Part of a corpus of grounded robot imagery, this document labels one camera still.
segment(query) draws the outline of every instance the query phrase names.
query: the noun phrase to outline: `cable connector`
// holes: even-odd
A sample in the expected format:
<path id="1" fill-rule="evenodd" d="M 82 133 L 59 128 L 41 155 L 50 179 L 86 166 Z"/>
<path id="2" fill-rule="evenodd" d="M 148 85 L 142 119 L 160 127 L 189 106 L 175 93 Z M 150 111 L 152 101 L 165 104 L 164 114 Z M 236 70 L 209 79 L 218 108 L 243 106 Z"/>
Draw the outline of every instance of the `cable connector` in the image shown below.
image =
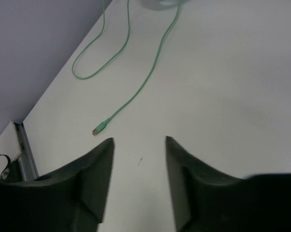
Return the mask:
<path id="1" fill-rule="evenodd" d="M 110 118 L 108 118 L 107 120 L 103 121 L 102 123 L 100 123 L 94 130 L 93 130 L 93 136 L 98 135 L 100 132 L 103 131 L 103 129 L 105 129 L 105 127 L 107 126 L 107 124 L 111 121 Z"/>

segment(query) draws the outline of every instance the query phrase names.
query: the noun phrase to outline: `white object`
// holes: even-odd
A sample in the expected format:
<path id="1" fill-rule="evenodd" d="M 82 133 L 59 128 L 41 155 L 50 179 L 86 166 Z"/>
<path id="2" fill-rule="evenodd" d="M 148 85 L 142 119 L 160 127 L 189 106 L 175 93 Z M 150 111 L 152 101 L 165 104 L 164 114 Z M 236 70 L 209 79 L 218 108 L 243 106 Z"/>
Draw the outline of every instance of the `white object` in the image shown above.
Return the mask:
<path id="1" fill-rule="evenodd" d="M 92 136 L 144 81 L 175 15 L 176 7 L 153 11 L 142 3 L 130 2 L 131 39 L 117 60 L 86 81 L 71 73 L 101 18 L 24 121 L 40 175 L 115 138 L 99 232 L 174 231 L 166 135 L 233 176 L 291 172 L 289 0 L 186 1 L 145 88 Z M 91 74 L 120 49 L 126 14 L 126 0 L 110 4 L 106 31 L 80 60 L 78 74 Z"/>
<path id="2" fill-rule="evenodd" d="M 9 156 L 11 161 L 16 160 L 21 154 L 13 122 L 10 122 L 0 135 L 0 154 Z M 7 159 L 4 156 L 0 157 L 0 174 L 6 165 Z"/>

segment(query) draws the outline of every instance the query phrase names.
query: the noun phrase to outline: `black plastic part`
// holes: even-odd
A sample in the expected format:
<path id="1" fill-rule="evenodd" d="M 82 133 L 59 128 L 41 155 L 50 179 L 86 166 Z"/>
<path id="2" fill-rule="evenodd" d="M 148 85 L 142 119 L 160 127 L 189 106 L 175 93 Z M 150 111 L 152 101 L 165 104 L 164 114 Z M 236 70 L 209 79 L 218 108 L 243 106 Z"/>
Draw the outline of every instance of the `black plastic part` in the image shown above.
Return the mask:
<path id="1" fill-rule="evenodd" d="M 291 174 L 234 178 L 171 137 L 166 162 L 177 232 L 291 231 Z"/>
<path id="2" fill-rule="evenodd" d="M 107 139 L 36 181 L 0 183 L 0 232 L 97 231 L 103 219 L 113 151 L 113 139 Z"/>

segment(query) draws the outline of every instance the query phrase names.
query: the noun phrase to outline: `gray wall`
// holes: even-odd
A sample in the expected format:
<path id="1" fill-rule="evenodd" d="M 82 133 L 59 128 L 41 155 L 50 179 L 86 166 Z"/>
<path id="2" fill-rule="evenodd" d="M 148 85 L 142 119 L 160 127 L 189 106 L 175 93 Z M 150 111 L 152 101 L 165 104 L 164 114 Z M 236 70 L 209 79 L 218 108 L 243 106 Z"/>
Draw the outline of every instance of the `gray wall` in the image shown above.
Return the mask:
<path id="1" fill-rule="evenodd" d="M 101 13 L 102 0 L 0 0 L 0 133 L 23 121 Z"/>

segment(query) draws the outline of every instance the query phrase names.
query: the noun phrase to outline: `green cable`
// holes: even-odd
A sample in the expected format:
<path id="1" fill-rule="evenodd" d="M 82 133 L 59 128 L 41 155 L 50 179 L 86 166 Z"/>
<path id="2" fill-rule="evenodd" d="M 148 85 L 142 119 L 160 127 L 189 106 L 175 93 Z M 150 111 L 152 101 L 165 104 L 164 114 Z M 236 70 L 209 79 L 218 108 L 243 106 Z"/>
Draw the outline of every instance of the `green cable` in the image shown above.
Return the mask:
<path id="1" fill-rule="evenodd" d="M 105 7 L 104 7 L 104 4 L 105 4 L 105 0 L 103 0 L 103 27 L 102 27 L 102 30 L 100 32 L 100 34 L 92 41 L 90 42 L 84 49 L 83 51 L 77 56 L 76 60 L 74 61 L 73 65 L 72 65 L 72 73 L 73 75 L 77 78 L 77 79 L 81 79 L 81 80 L 85 80 L 85 79 L 89 79 L 93 76 L 95 76 L 96 74 L 98 74 L 102 69 L 104 69 L 109 63 L 111 63 L 123 50 L 124 48 L 126 47 L 127 43 L 128 43 L 128 40 L 129 40 L 129 36 L 130 36 L 130 19 L 129 19 L 129 0 L 127 0 L 127 15 L 128 15 L 128 33 L 127 33 L 127 38 L 126 38 L 126 41 L 124 43 L 124 45 L 122 46 L 122 48 L 110 59 L 108 60 L 107 63 L 105 63 L 100 69 L 98 69 L 95 73 L 91 74 L 90 76 L 87 76 L 87 77 L 80 77 L 78 75 L 75 74 L 74 72 L 74 69 L 75 69 L 75 63 L 77 62 L 77 60 L 82 56 L 82 54 L 85 52 L 85 50 L 95 41 L 97 40 L 103 30 L 104 30 L 104 26 L 105 26 Z M 157 53 L 156 53 L 156 56 L 155 56 L 155 60 L 154 60 L 154 63 L 152 65 L 152 68 L 149 72 L 149 74 L 147 75 L 147 77 L 145 78 L 144 82 L 142 83 L 142 85 L 140 86 L 140 88 L 136 91 L 136 93 L 124 104 L 122 105 L 117 111 L 115 111 L 111 117 L 109 117 L 107 120 L 101 122 L 94 130 L 93 130 L 93 135 L 97 135 L 99 134 L 101 131 L 103 131 L 103 129 L 105 129 L 106 125 L 119 113 L 121 112 L 129 103 L 131 103 L 134 98 L 141 92 L 141 90 L 143 89 L 143 87 L 145 86 L 145 84 L 147 83 L 147 81 L 149 80 L 151 74 L 153 73 L 154 69 L 155 69 L 155 66 L 157 64 L 157 61 L 158 61 L 158 58 L 159 58 L 159 55 L 161 53 L 161 50 L 162 50 L 162 47 L 164 45 L 164 42 L 165 42 L 165 39 L 167 37 L 167 35 L 170 33 L 170 31 L 172 30 L 172 28 L 174 27 L 174 25 L 176 24 L 179 16 L 180 16 L 180 7 L 181 7 L 181 4 L 182 4 L 182 0 L 179 0 L 179 3 L 178 3 L 178 8 L 177 8 L 177 11 L 176 11 L 176 14 L 175 14 L 175 17 L 172 21 L 172 23 L 169 25 L 169 27 L 167 28 L 167 30 L 165 31 L 160 43 L 159 43 L 159 47 L 158 47 L 158 50 L 157 50 Z"/>
<path id="2" fill-rule="evenodd" d="M 86 76 L 86 77 L 81 77 L 81 76 L 78 76 L 75 72 L 75 69 L 76 69 L 76 65 L 77 65 L 77 62 L 79 61 L 79 59 L 82 57 L 82 55 L 84 54 L 84 52 L 88 49 L 88 47 L 90 45 L 92 45 L 93 42 L 95 42 L 102 34 L 103 34 L 103 30 L 105 29 L 105 23 L 106 23 L 106 18 L 105 18 L 105 0 L 102 0 L 102 14 L 103 14 L 103 25 L 102 25 L 102 29 L 101 29 L 101 32 L 99 33 L 99 35 L 93 39 L 83 50 L 82 52 L 77 56 L 77 58 L 75 59 L 75 61 L 73 62 L 72 64 L 72 68 L 71 68 L 71 71 L 72 71 L 72 74 L 75 76 L 75 78 L 79 79 L 79 80 L 86 80 L 86 79 L 90 79 L 92 78 L 93 76 L 97 75 L 98 73 L 100 73 L 108 64 L 110 64 L 113 60 L 115 60 L 116 57 L 118 57 L 118 55 L 121 54 L 121 52 L 125 49 L 127 43 L 128 43 L 128 40 L 129 40 L 129 37 L 130 37 L 130 19 L 129 19 L 129 0 L 127 1 L 127 17 L 128 17 L 128 32 L 127 32 L 127 37 L 126 37 L 126 40 L 125 40 L 125 43 L 123 44 L 123 46 L 121 47 L 121 49 L 113 56 L 111 57 L 111 59 L 109 59 L 104 65 L 102 65 L 102 67 L 100 69 L 98 69 L 96 72 L 94 72 L 93 74 L 89 75 L 89 76 Z"/>

